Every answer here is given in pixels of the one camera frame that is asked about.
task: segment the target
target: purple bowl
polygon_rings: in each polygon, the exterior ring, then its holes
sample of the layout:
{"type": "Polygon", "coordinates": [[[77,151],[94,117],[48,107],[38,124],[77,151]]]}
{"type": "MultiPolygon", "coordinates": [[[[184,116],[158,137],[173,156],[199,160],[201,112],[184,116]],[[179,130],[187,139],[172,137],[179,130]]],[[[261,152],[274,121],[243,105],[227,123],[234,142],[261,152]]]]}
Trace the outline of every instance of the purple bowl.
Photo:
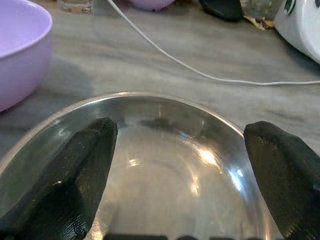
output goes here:
{"type": "Polygon", "coordinates": [[[0,2],[0,112],[29,96],[52,54],[51,15],[28,0],[0,2]]]}
{"type": "Polygon", "coordinates": [[[147,11],[158,11],[161,10],[175,0],[130,0],[130,2],[138,9],[147,11]]]}

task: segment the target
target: grey countertop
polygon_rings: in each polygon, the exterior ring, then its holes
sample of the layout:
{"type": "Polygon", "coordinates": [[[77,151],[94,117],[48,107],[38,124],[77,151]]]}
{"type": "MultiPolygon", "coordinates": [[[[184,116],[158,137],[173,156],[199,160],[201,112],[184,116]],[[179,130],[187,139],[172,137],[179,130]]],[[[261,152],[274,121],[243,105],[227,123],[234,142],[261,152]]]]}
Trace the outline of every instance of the grey countertop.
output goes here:
{"type": "MultiPolygon", "coordinates": [[[[0,113],[0,157],[52,113],[89,97],[123,91],[183,97],[240,128],[270,121],[320,153],[320,85],[217,83],[154,50],[104,0],[94,2],[93,14],[63,12],[52,0],[36,2],[53,16],[52,64],[33,95],[0,113]]],[[[157,13],[119,4],[166,51],[206,73],[257,82],[320,80],[320,65],[273,30],[262,32],[245,21],[224,22],[205,14],[196,2],[179,2],[157,13]]]]}

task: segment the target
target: glass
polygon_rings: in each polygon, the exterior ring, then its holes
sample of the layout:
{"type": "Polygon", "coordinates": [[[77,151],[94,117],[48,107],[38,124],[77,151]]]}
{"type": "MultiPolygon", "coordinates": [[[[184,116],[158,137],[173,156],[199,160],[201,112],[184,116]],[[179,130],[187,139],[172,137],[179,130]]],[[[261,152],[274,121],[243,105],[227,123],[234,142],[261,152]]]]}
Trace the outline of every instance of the glass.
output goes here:
{"type": "Polygon", "coordinates": [[[89,13],[92,9],[92,0],[57,0],[62,10],[71,13],[89,13]]]}
{"type": "Polygon", "coordinates": [[[256,19],[273,20],[283,0],[249,0],[246,13],[256,19]]]}

